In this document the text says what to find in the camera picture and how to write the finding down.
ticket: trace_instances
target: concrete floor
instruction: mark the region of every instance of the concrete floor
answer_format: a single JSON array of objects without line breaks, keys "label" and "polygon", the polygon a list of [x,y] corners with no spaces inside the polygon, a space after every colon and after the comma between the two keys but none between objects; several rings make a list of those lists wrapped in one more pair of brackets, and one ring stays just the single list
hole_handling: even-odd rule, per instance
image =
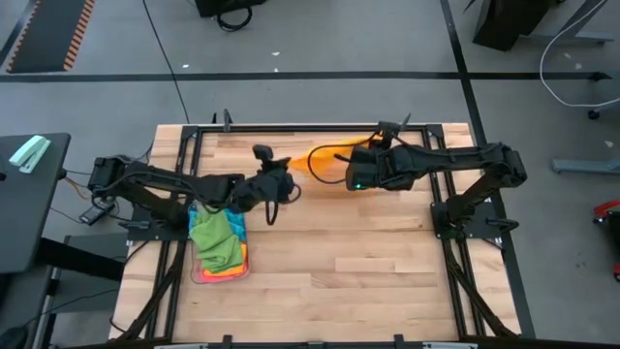
[{"label": "concrete floor", "polygon": [[[26,0],[0,4],[0,43],[9,36]],[[536,72],[543,47],[519,41],[511,52],[471,43],[479,5],[450,0],[470,72]],[[557,31],[582,0],[568,0],[537,32]],[[201,19],[183,0],[147,0],[158,33],[179,73],[318,71],[456,72],[437,0],[270,0],[255,10],[247,30],[225,33]],[[611,31],[620,2],[609,2],[588,29]],[[561,47],[549,71],[618,70],[620,43]],[[140,0],[98,1],[69,75],[165,74],[165,60]],[[459,80],[301,79],[183,81],[193,122],[209,122],[228,108],[235,122],[339,122],[400,120],[469,122]],[[620,83],[555,80],[575,102],[615,98]],[[592,207],[617,198],[612,176],[555,174],[554,157],[608,159],[620,152],[620,111],[590,121],[585,111],[557,103],[536,80],[473,81],[485,134],[519,150],[529,179],[503,193],[527,300],[540,338],[620,343],[620,301],[611,266],[620,261],[609,238],[591,223]],[[185,118],[172,82],[0,83],[0,135],[69,132],[66,168],[89,172],[96,156],[140,155],[157,124]],[[53,206],[72,216],[88,207],[65,183]],[[123,215],[129,216],[128,207]],[[45,235],[121,232],[112,222],[88,228],[50,213]],[[105,340],[110,312],[61,316],[53,343]]]}]

